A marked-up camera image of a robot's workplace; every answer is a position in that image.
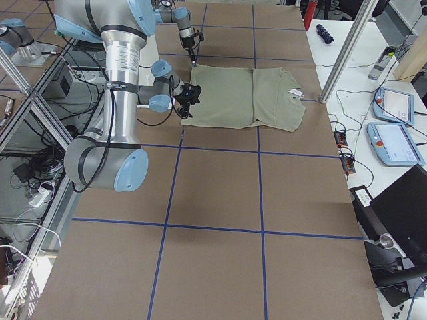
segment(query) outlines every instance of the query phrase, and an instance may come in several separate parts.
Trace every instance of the power adapter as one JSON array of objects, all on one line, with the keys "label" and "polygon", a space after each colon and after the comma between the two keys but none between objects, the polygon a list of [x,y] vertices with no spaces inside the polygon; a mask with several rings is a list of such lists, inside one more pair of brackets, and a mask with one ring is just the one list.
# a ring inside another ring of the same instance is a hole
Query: power adapter
[{"label": "power adapter", "polygon": [[34,208],[40,207],[45,200],[52,194],[53,188],[55,187],[55,183],[52,181],[44,182],[40,185],[37,190],[37,193],[32,196],[28,204]]}]

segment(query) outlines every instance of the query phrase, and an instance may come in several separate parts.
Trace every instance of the plastic bottle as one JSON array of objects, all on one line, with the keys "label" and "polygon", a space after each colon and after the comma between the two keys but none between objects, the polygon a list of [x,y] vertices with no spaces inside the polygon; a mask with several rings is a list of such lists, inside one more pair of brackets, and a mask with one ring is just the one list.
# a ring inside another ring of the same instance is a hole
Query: plastic bottle
[{"label": "plastic bottle", "polygon": [[369,72],[368,78],[371,80],[377,80],[381,76],[381,73],[383,72],[383,70],[387,67],[388,62],[394,56],[395,52],[396,52],[396,47],[393,47],[393,46],[386,47],[384,51],[381,53],[377,62],[375,62],[375,65],[372,67],[371,71]]}]

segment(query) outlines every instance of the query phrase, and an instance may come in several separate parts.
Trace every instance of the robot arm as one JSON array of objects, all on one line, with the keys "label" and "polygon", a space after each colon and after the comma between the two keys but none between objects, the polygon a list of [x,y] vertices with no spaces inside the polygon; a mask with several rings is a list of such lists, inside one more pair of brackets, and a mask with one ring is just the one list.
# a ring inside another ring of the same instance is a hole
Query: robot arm
[{"label": "robot arm", "polygon": [[155,20],[158,23],[176,23],[179,29],[179,37],[181,39],[182,47],[188,52],[189,58],[193,66],[195,63],[194,49],[197,48],[200,41],[204,40],[202,32],[196,31],[190,23],[191,13],[185,7],[172,9],[170,5],[159,4],[159,8],[154,10]]},{"label": "robot arm", "polygon": [[20,19],[6,19],[0,22],[0,48],[7,55],[19,50],[22,57],[28,61],[41,56],[39,46]]},{"label": "robot arm", "polygon": [[166,112],[174,98],[181,105],[177,109],[178,115],[182,119],[193,117],[189,108],[200,102],[201,87],[184,83],[165,60],[154,63],[151,72],[155,77],[154,84],[152,87],[139,87],[139,101],[156,112]]},{"label": "robot arm", "polygon": [[[103,117],[70,144],[65,153],[65,172],[81,190],[90,186],[134,191],[148,170],[148,155],[135,135],[135,122],[141,93],[139,53],[147,36],[155,33],[152,4],[149,0],[115,0],[108,5],[105,0],[55,0],[55,10],[57,29],[62,34],[103,43],[107,53]],[[182,86],[177,75],[173,77]],[[178,101],[179,90],[173,90]]]}]

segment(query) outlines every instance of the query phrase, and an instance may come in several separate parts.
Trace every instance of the connector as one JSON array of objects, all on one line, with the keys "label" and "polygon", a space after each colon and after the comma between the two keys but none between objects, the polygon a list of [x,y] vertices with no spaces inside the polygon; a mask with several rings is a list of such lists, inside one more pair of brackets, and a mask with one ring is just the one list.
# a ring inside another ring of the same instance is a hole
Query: connector
[{"label": "connector", "polygon": [[53,192],[53,190],[48,190],[43,187],[39,187],[37,193],[30,199],[28,204],[34,208],[40,207],[47,197]]}]

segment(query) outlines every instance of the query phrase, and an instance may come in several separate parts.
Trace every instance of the cardboard surface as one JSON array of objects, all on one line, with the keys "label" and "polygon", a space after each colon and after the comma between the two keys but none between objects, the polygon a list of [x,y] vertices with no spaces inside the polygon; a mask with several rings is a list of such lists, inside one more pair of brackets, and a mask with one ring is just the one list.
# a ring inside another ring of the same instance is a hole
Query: cardboard surface
[{"label": "cardboard surface", "polygon": [[[302,125],[138,124],[146,182],[85,192],[34,319],[381,319],[299,9],[185,6],[205,33],[200,63],[294,74]],[[188,80],[177,27],[159,25],[157,43]]]}]

